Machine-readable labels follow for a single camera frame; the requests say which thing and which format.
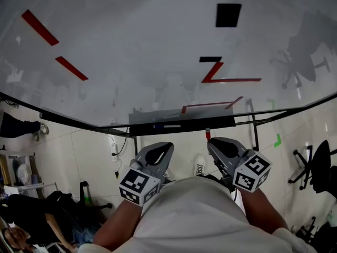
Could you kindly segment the red angled tape mark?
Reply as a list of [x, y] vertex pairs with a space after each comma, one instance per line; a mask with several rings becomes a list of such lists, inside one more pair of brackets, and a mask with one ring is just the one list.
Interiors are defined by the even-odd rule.
[[202, 80], [202, 83], [230, 83], [230, 82], [261, 82], [261, 78], [233, 78], [233, 79], [215, 79], [214, 76], [223, 66], [223, 62], [216, 62], [208, 74]]

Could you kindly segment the black tape square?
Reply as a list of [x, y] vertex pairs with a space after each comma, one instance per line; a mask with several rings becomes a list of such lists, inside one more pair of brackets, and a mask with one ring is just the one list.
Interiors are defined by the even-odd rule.
[[216, 27], [237, 27], [241, 4], [217, 4]]

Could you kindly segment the black office chair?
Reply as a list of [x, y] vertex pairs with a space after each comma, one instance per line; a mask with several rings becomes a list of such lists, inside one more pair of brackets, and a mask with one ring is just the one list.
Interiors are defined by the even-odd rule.
[[304, 190], [310, 180], [310, 185], [316, 193], [328, 192], [337, 200], [337, 166], [331, 165], [331, 156], [337, 155], [337, 149], [330, 150], [328, 140], [324, 140], [316, 152], [313, 153], [311, 145], [306, 146], [309, 150], [307, 160], [299, 153], [293, 151], [294, 156], [298, 156], [304, 165], [303, 171], [294, 179], [289, 179], [288, 184], [294, 184], [304, 176], [303, 184], [299, 189]]
[[71, 193], [63, 193], [61, 191], [54, 191], [47, 198], [47, 202], [55, 209], [63, 209], [73, 218], [78, 220], [89, 219], [95, 212], [102, 209], [112, 209], [113, 205], [107, 203], [102, 206], [88, 206], [84, 194], [84, 188], [88, 187], [87, 181], [80, 182], [80, 199], [76, 202]]
[[318, 253], [337, 253], [337, 227], [331, 227], [326, 222], [318, 231], [313, 233], [316, 217], [312, 217], [309, 229], [302, 226], [295, 235], [311, 245]]

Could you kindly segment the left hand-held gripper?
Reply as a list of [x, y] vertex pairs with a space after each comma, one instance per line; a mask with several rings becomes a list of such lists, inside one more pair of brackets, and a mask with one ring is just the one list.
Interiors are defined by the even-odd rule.
[[120, 196], [140, 207], [155, 197], [161, 189], [161, 179], [173, 151], [172, 142], [158, 142], [142, 148], [133, 160], [142, 167], [125, 166], [118, 177]]

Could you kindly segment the white whiteboard with black stand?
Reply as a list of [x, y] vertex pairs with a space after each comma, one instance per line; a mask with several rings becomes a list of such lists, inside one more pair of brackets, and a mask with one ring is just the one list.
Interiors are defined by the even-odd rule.
[[[215, 26], [217, 4], [242, 5], [237, 27]], [[202, 83], [215, 63], [201, 56], [222, 57], [215, 79], [262, 81]], [[229, 109], [181, 113], [239, 96]], [[121, 137], [131, 125], [220, 116], [265, 124], [337, 98], [337, 0], [0, 0], [0, 97]]]

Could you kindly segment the red tape strip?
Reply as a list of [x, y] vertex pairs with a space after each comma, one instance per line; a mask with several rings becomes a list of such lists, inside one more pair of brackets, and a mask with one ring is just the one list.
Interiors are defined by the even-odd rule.
[[30, 11], [26, 10], [22, 14], [24, 21], [32, 27], [50, 46], [54, 46], [59, 43], [55, 36], [35, 17]]
[[74, 67], [68, 60], [66, 60], [64, 57], [59, 56], [55, 59], [59, 62], [62, 66], [64, 66], [66, 69], [68, 69], [71, 73], [73, 73], [75, 76], [77, 76], [80, 80], [86, 81], [88, 80], [88, 77], [85, 76], [81, 71], [79, 71], [76, 67]]

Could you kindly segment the white metal shelf rack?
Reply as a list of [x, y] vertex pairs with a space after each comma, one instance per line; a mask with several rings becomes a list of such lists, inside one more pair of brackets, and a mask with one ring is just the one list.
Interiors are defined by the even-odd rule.
[[[18, 180], [16, 171], [19, 165], [26, 164], [32, 175], [32, 184], [24, 186]], [[29, 197], [38, 198], [38, 189], [48, 186], [57, 186], [57, 184], [42, 183], [34, 169], [35, 156], [23, 152], [10, 152], [0, 149], [0, 186], [3, 186], [6, 196], [12, 194], [22, 194]]]

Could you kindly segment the white plastic bag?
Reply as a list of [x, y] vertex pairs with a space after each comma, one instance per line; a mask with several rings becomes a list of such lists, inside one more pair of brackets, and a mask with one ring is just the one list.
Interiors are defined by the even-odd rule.
[[16, 176], [21, 184], [28, 186], [32, 184], [32, 175], [26, 164], [21, 164], [17, 168]]

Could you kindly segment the person's white right shoe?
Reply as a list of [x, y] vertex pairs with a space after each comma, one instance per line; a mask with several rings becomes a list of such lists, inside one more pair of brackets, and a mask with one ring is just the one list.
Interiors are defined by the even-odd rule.
[[198, 154], [194, 159], [194, 176], [203, 177], [206, 167], [206, 158], [202, 154]]

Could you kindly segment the person's left forearm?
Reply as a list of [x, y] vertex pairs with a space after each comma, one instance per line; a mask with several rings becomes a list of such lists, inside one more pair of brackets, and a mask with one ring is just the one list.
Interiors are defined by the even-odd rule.
[[134, 235], [143, 207], [123, 200], [112, 216], [96, 232], [93, 244], [110, 251], [126, 243]]

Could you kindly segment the person's white shirt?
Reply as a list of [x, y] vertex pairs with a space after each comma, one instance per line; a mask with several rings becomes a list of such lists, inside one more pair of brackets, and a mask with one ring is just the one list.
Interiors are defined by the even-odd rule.
[[270, 234], [251, 225], [244, 206], [206, 177], [164, 186], [143, 206], [134, 235], [114, 251], [83, 244], [78, 253], [317, 253], [288, 228]]

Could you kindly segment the red bracket tape mark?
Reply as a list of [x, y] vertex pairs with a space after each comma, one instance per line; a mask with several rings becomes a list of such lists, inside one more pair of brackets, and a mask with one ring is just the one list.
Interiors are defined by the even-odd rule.
[[203, 104], [192, 104], [192, 105], [184, 105], [182, 106], [181, 113], [184, 114], [186, 113], [186, 110], [188, 108], [198, 108], [198, 107], [205, 107], [205, 106], [216, 106], [216, 105], [227, 105], [226, 109], [231, 108], [234, 104], [242, 100], [243, 97], [239, 96], [237, 99], [234, 101], [228, 101], [228, 102], [216, 102], [216, 103], [203, 103]]

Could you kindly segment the black marker tray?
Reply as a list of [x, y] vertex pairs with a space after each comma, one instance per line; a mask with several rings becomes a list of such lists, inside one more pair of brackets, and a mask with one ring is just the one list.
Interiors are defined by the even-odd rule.
[[[180, 128], [165, 128], [165, 129], [154, 129], [155, 124], [180, 124]], [[155, 122], [146, 124], [136, 124], [129, 126], [129, 134], [131, 137], [145, 136], [145, 135], [160, 135], [160, 134], [172, 134], [172, 133], [183, 133], [183, 132], [193, 132], [193, 131], [204, 131], [206, 128], [219, 129], [235, 127], [235, 119], [233, 116], [220, 116], [214, 118], [205, 119], [191, 119], [191, 120], [180, 120], [180, 121], [170, 121], [170, 122]]]

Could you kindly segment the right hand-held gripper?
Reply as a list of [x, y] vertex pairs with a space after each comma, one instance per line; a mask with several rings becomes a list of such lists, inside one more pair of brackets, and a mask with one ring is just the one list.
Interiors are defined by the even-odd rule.
[[215, 164], [231, 178], [231, 184], [248, 192], [256, 191], [267, 179], [271, 161], [259, 152], [225, 137], [210, 138], [207, 149]]

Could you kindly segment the person's right forearm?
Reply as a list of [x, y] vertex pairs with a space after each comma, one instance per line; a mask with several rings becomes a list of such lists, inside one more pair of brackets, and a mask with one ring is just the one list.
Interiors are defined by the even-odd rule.
[[260, 189], [254, 192], [240, 189], [240, 193], [247, 220], [251, 225], [270, 234], [277, 229], [288, 228], [283, 217]]

